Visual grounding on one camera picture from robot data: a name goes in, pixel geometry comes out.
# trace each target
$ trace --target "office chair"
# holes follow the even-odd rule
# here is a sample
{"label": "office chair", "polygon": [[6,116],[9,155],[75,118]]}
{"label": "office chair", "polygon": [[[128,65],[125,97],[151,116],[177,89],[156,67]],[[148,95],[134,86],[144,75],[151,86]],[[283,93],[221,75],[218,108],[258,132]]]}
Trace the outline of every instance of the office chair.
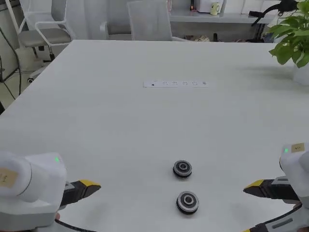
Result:
{"label": "office chair", "polygon": [[107,0],[107,21],[100,25],[103,40],[132,40],[126,4],[133,0]]}
{"label": "office chair", "polygon": [[172,37],[166,0],[128,2],[132,40],[187,41]]}
{"label": "office chair", "polygon": [[[37,53],[35,51],[35,47],[42,50],[44,46],[48,46],[50,62],[53,61],[55,59],[55,55],[52,47],[68,45],[75,37],[67,24],[66,11],[67,0],[52,0],[51,16],[54,21],[39,21],[34,25],[35,30],[22,31],[29,15],[41,14],[42,12],[30,12],[25,14],[25,18],[19,28],[20,33],[18,34],[18,39],[21,45],[32,48],[36,58]],[[39,27],[41,25],[47,27],[57,26],[57,28],[40,29]],[[37,77],[44,69],[45,67],[32,73],[30,78],[28,78],[28,82],[31,83],[33,79]]]}

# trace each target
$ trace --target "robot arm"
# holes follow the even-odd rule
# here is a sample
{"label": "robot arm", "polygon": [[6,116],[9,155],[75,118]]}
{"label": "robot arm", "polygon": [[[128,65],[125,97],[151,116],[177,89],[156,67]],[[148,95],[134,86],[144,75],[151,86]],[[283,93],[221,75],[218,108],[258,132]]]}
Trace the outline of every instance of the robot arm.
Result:
{"label": "robot arm", "polygon": [[19,157],[0,152],[0,231],[56,228],[59,208],[101,188],[88,180],[67,183],[66,178],[57,153]]}
{"label": "robot arm", "polygon": [[284,146],[280,165],[286,176],[255,181],[244,192],[288,203],[301,201],[302,204],[245,232],[297,232],[309,226],[309,143]]}

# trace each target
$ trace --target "white shelf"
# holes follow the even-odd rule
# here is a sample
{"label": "white shelf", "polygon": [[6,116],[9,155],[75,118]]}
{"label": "white shelf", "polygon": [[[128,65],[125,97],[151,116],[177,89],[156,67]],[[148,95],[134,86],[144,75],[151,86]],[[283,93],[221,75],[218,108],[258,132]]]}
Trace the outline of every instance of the white shelf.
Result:
{"label": "white shelf", "polygon": [[[170,13],[171,22],[195,22],[195,23],[253,23],[257,18],[247,14],[220,13],[211,15],[208,13],[192,12],[189,10],[172,10]],[[260,24],[269,24],[274,19],[273,15],[266,15]]]}

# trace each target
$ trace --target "power strip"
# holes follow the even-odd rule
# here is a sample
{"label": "power strip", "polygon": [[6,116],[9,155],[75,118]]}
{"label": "power strip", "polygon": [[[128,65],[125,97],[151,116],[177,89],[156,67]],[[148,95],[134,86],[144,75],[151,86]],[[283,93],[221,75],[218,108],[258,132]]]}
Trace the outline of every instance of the power strip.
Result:
{"label": "power strip", "polygon": [[145,81],[144,88],[206,88],[208,83],[206,81]]}

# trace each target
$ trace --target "metal bearing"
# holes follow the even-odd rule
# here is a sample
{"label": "metal bearing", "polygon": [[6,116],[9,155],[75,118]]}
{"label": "metal bearing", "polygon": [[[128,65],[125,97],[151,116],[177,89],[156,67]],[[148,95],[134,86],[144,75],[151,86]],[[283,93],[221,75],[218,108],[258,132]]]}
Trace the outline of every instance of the metal bearing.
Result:
{"label": "metal bearing", "polygon": [[176,205],[184,214],[194,214],[198,209],[198,198],[192,192],[182,192],[179,194]]}
{"label": "metal bearing", "polygon": [[188,178],[192,173],[192,166],[188,161],[179,160],[174,164],[173,172],[179,178]]}

